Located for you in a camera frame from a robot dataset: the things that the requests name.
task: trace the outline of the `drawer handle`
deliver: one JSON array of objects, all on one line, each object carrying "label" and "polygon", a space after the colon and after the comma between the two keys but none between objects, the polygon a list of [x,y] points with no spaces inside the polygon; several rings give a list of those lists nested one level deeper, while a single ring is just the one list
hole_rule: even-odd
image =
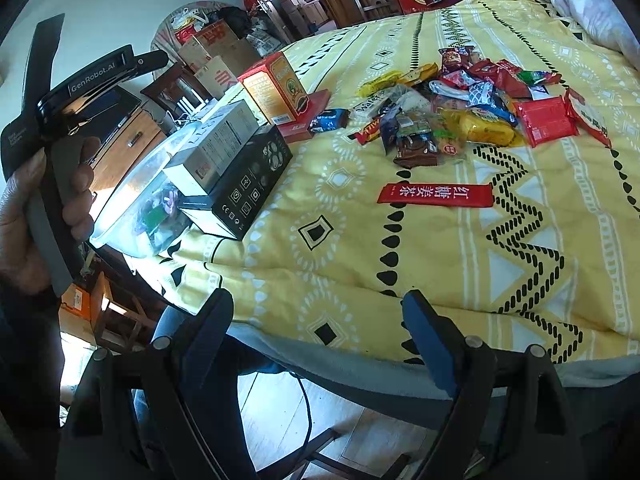
[{"label": "drawer handle", "polygon": [[129,146],[130,148],[133,147],[133,145],[138,142],[138,139],[142,137],[142,132],[138,132],[136,133],[133,137],[131,137],[131,140],[127,143],[127,146]]}]

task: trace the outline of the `hand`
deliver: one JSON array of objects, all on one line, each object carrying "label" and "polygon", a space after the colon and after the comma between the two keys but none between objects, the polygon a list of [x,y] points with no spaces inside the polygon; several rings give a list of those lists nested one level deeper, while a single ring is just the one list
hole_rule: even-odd
[{"label": "hand", "polygon": [[[100,140],[89,137],[82,146],[82,160],[89,160],[100,148]],[[46,168],[44,149],[21,165],[6,183],[0,197],[0,274],[25,294],[34,295],[51,283],[49,270],[31,239],[24,207],[31,193],[38,188]],[[62,210],[71,234],[83,242],[94,232],[94,220],[89,216],[93,197],[89,186],[94,170],[80,164],[72,177],[78,195]]]}]

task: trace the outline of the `yellow bedspread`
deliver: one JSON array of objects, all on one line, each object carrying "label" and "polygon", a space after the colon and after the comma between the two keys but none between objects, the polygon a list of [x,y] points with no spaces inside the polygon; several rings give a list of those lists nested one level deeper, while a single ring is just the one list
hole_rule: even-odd
[{"label": "yellow bedspread", "polygon": [[[169,257],[140,262],[143,276],[191,311],[223,286],[236,321],[383,360],[421,363],[401,325],[398,298],[412,288],[494,348],[536,342],[558,363],[638,353],[640,82],[622,55],[578,40],[535,0],[467,0],[307,38],[286,55],[308,91],[330,89],[330,106],[348,108],[365,81],[439,63],[438,49],[452,44],[561,72],[600,109],[614,149],[582,134],[407,171],[380,140],[348,139],[353,123],[292,145],[292,163],[244,241],[193,228]],[[244,97],[235,88],[223,102]],[[498,203],[376,204],[399,180],[493,182]]]}]

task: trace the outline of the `black cable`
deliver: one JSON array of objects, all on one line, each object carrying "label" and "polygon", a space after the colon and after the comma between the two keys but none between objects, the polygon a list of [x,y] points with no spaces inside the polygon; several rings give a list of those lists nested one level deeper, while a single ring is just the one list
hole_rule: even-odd
[{"label": "black cable", "polygon": [[306,419],[307,419],[307,423],[308,423],[308,427],[306,430],[306,437],[305,437],[305,441],[302,444],[302,447],[300,448],[300,451],[298,452],[298,456],[296,457],[296,461],[293,463],[294,467],[298,465],[298,462],[300,462],[300,459],[302,459],[305,451],[306,451],[306,446],[308,446],[309,444],[309,438],[311,437],[311,427],[313,426],[313,421],[311,419],[311,404],[309,404],[309,398],[306,396],[306,390],[305,387],[302,385],[302,380],[300,380],[300,376],[296,373],[293,372],[289,372],[291,373],[291,375],[293,375],[297,380],[298,380],[298,384],[300,385],[300,389],[302,390],[302,395],[305,397],[305,402],[306,402]]}]

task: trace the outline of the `white wall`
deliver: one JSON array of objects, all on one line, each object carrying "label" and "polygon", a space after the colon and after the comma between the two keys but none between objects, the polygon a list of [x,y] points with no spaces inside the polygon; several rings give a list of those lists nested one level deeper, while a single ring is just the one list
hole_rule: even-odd
[{"label": "white wall", "polygon": [[[162,20],[177,7],[197,0],[30,0],[0,46],[0,130],[22,107],[24,69],[38,22],[64,12],[65,24],[53,64],[52,87],[108,52],[132,44],[135,54],[148,52]],[[242,0],[218,0],[242,7]],[[150,75],[128,84],[138,92]]]}]

